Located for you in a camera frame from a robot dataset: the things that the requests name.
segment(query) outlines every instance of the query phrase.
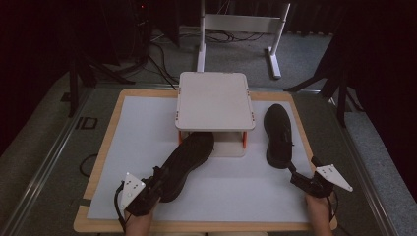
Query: white metal frame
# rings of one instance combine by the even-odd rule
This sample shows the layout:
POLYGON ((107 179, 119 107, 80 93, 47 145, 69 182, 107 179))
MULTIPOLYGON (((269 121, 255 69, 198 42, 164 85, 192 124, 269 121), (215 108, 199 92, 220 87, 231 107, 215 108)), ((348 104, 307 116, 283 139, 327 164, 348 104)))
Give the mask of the white metal frame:
POLYGON ((276 49, 281 39, 282 31, 285 26, 286 17, 290 7, 289 3, 284 4, 280 18, 268 17, 250 17, 250 16, 231 16, 206 14, 206 2, 202 1, 200 31, 201 41, 199 49, 199 58, 197 62, 197 72, 205 70, 206 59, 206 30, 225 30, 225 31, 249 31, 262 33, 275 33, 272 46, 268 48, 269 61, 273 70, 273 77, 281 78, 281 72, 276 58, 276 49))

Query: sneaker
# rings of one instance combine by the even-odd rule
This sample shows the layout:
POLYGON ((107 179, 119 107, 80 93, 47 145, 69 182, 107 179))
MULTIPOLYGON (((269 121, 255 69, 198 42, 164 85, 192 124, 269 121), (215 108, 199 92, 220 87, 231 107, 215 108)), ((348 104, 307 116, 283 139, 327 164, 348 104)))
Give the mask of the sneaker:
POLYGON ((161 167, 168 170, 168 177, 161 186, 162 203, 169 203, 178 197, 188 174, 209 158, 213 146, 212 132, 194 132, 171 153, 161 167))
POLYGON ((288 168, 292 158, 291 122, 281 105, 274 104, 268 109, 264 128, 269 137, 268 164, 278 169, 288 168))

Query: white paper sheet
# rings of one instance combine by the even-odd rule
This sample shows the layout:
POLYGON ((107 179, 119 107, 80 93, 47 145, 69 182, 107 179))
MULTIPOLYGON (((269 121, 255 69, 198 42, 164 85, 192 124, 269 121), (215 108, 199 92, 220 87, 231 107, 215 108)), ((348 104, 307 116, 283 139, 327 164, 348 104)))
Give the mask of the white paper sheet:
MULTIPOLYGON (((114 193, 127 172, 148 178, 178 145, 174 125, 176 98, 125 98, 88 218, 116 219, 114 193)), ((268 108, 281 104, 291 120, 293 163, 312 171, 288 102, 252 101, 257 126, 248 133, 243 157, 210 157, 192 171, 179 197, 159 204, 155 220, 308 222, 304 193, 290 183, 289 170, 268 165, 268 136, 263 120, 268 108)))

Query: shoe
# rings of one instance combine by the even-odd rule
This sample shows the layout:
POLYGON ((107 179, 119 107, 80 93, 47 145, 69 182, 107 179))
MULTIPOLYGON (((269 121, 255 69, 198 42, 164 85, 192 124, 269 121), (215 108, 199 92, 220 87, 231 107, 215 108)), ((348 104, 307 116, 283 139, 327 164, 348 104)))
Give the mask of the shoe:
POLYGON ((162 203, 169 203, 178 197, 188 174, 209 158, 213 146, 212 132, 194 132, 171 153, 161 167, 168 170, 168 176, 161 186, 162 203))
POLYGON ((268 164, 278 169, 288 168, 292 158, 291 122, 281 105, 274 104, 268 109, 264 128, 269 137, 268 164))

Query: hand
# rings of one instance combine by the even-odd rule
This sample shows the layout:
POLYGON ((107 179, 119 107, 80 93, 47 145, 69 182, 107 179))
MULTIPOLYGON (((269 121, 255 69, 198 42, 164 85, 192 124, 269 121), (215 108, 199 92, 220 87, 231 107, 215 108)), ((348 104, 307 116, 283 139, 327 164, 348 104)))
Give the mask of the hand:
POLYGON ((326 198, 306 194, 307 211, 316 236, 333 235, 329 224, 329 205, 326 198))
POLYGON ((150 225, 153 220, 153 211, 159 200, 147 215, 134 216, 125 210, 126 236, 148 236, 150 225))

